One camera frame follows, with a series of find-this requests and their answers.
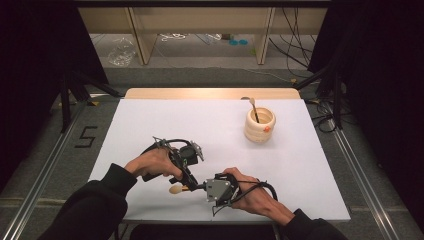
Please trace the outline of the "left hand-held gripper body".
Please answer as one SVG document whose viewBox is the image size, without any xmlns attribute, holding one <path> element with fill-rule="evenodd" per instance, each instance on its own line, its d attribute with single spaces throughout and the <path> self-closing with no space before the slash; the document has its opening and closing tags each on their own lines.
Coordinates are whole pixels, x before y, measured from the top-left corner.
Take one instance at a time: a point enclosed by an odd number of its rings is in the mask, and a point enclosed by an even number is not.
<svg viewBox="0 0 424 240">
<path fill-rule="evenodd" d="M 143 153 L 155 148 L 168 149 L 169 159 L 181 171 L 183 169 L 189 169 L 191 165 L 204 160 L 201 147 L 194 141 L 154 137 L 154 143 L 145 149 Z"/>
</svg>

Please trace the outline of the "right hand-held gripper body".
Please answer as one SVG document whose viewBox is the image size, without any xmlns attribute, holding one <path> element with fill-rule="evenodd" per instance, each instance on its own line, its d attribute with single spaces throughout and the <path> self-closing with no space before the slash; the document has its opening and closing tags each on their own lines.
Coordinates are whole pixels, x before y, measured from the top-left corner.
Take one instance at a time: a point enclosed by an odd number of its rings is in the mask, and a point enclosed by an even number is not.
<svg viewBox="0 0 424 240">
<path fill-rule="evenodd" d="M 218 173 L 204 184 L 207 201 L 215 202 L 216 207 L 231 204 L 241 194 L 239 183 L 232 174 Z"/>
</svg>

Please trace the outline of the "cream ringed brush holder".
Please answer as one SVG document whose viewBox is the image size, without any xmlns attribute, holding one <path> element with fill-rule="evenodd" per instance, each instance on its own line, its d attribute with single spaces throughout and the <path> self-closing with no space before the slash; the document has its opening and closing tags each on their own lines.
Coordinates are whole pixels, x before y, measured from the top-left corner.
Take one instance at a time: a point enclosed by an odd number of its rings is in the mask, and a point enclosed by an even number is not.
<svg viewBox="0 0 424 240">
<path fill-rule="evenodd" d="M 244 134 L 252 142 L 265 143 L 271 138 L 275 124 L 276 116 L 270 109 L 257 107 L 246 115 Z"/>
</svg>

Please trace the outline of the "wooden spoon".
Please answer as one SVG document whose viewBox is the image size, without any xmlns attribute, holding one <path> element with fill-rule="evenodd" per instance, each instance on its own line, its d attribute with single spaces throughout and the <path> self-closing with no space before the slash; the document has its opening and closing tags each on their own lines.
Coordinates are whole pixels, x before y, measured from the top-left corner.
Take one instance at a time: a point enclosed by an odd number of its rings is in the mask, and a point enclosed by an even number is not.
<svg viewBox="0 0 424 240">
<path fill-rule="evenodd" d="M 258 117 L 258 114 L 257 114 L 256 105 L 255 105 L 255 99 L 254 98 L 249 98 L 249 102 L 252 105 L 252 109 L 253 109 L 253 113 L 254 113 L 256 122 L 257 123 L 260 123 L 259 117 Z"/>
</svg>

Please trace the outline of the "person's left hand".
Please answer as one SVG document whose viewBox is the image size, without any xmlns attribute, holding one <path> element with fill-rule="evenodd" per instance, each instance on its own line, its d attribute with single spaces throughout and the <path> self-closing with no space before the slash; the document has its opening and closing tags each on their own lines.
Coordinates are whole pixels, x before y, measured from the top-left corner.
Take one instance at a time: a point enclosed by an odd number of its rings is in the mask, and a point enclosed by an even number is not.
<svg viewBox="0 0 424 240">
<path fill-rule="evenodd" d="M 164 176 L 172 175 L 178 180 L 183 177 L 182 171 L 169 159 L 169 150 L 155 148 L 129 161 L 124 169 L 133 176 L 145 176 L 146 174 Z"/>
</svg>

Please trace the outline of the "person's right hand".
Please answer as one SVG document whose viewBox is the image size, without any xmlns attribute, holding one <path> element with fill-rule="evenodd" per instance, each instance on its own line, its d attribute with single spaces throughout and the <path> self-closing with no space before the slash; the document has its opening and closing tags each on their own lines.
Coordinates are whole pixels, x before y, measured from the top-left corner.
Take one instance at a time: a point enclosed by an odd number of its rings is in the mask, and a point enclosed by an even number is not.
<svg viewBox="0 0 424 240">
<path fill-rule="evenodd" d="M 247 192 L 258 183 L 253 177 L 242 174 L 236 167 L 227 168 L 224 173 L 233 175 L 239 181 L 242 192 Z M 256 187 L 240 200 L 232 203 L 232 207 L 251 214 L 266 216 L 273 220 L 280 214 L 279 203 L 262 187 Z"/>
</svg>

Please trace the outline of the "white table cover sheet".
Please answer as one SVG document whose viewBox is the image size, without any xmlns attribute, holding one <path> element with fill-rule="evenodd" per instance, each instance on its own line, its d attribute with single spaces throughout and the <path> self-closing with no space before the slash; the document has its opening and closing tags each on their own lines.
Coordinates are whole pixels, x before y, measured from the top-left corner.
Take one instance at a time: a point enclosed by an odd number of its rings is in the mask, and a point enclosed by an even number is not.
<svg viewBox="0 0 424 240">
<path fill-rule="evenodd" d="M 323 148 L 301 100 L 261 100 L 276 116 L 271 138 L 254 143 L 244 135 L 250 109 L 243 100 L 142 100 L 119 102 L 90 177 L 139 156 L 156 138 L 192 140 L 203 158 L 192 166 L 198 181 L 228 167 L 266 181 L 290 210 L 310 218 L 350 218 Z"/>
</svg>

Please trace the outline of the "light wooden table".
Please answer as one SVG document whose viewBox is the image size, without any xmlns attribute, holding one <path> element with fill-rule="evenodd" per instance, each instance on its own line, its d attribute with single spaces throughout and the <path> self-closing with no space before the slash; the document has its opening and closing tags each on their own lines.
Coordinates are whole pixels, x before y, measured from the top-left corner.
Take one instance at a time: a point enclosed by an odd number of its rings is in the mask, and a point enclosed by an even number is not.
<svg viewBox="0 0 424 240">
<path fill-rule="evenodd" d="M 130 88 L 125 99 L 299 99 L 293 88 Z"/>
</svg>

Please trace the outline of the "clear plastic bag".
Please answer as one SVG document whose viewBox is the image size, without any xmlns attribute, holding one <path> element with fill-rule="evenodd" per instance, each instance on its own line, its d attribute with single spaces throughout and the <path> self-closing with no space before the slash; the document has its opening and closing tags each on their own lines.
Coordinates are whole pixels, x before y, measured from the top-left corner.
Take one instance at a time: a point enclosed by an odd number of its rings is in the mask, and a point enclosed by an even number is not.
<svg viewBox="0 0 424 240">
<path fill-rule="evenodd" d="M 122 37 L 113 41 L 113 49 L 108 54 L 108 62 L 118 67 L 128 67 L 136 55 L 134 44 Z"/>
</svg>

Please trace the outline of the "light wooden shelf unit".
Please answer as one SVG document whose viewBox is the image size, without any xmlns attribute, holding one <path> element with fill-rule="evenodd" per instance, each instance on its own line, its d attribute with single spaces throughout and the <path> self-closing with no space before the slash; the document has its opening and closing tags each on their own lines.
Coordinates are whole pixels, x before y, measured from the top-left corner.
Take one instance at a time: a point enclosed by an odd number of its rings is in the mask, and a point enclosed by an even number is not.
<svg viewBox="0 0 424 240">
<path fill-rule="evenodd" d="M 268 37 L 320 32 L 327 10 L 300 7 L 81 7 L 90 33 L 130 34 L 140 63 L 149 63 L 161 33 L 251 34 L 257 63 L 265 63 Z"/>
</svg>

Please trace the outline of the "black metal stand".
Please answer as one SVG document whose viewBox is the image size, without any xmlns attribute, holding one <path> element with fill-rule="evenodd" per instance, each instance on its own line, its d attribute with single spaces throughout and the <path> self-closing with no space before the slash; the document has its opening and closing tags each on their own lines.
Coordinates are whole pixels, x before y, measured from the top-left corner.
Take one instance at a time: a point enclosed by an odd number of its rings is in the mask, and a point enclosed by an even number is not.
<svg viewBox="0 0 424 240">
<path fill-rule="evenodd" d="M 114 90 L 110 86 L 87 76 L 79 71 L 70 71 L 63 75 L 60 80 L 60 97 L 62 104 L 62 130 L 64 133 L 71 124 L 71 110 L 69 94 L 72 93 L 78 102 L 87 102 L 90 94 L 86 85 L 92 85 L 95 88 L 105 92 L 112 97 L 123 97 L 123 94 Z"/>
<path fill-rule="evenodd" d="M 311 83 L 319 80 L 320 83 L 315 91 L 315 94 L 318 98 L 324 98 L 332 96 L 333 99 L 333 109 L 332 117 L 335 123 L 335 126 L 339 129 L 342 129 L 341 124 L 341 80 L 338 74 L 337 67 L 333 64 L 328 64 L 323 69 L 314 73 L 312 76 L 301 81 L 294 85 L 294 88 L 300 91 L 302 88 L 310 85 Z"/>
</svg>

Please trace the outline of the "black curtain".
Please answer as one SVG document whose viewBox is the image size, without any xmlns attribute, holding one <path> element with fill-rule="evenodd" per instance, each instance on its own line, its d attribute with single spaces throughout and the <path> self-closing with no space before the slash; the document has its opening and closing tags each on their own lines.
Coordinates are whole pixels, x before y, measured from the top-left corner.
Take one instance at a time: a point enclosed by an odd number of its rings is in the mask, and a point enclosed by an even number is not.
<svg viewBox="0 0 424 240">
<path fill-rule="evenodd" d="M 64 75 L 107 77 L 72 0 L 0 0 L 0 191 L 29 153 Z"/>
<path fill-rule="evenodd" d="M 424 0 L 375 0 L 342 79 L 378 162 L 424 233 Z"/>
</svg>

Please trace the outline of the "aluminium floor rail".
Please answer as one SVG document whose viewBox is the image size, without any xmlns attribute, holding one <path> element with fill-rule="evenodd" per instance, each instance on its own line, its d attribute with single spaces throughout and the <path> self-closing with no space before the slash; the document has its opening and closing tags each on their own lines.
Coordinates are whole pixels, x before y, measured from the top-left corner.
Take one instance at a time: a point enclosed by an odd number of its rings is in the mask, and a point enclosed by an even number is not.
<svg viewBox="0 0 424 240">
<path fill-rule="evenodd" d="M 336 226 L 350 240 L 401 240 L 393 218 L 404 208 L 357 127 L 320 135 L 351 219 Z"/>
<path fill-rule="evenodd" d="M 18 210 L 0 240 L 19 240 L 85 107 L 85 102 L 76 103 L 69 125 L 60 133 L 58 140 L 56 141 L 28 194 L 22 200 L 16 200 Z"/>
</svg>

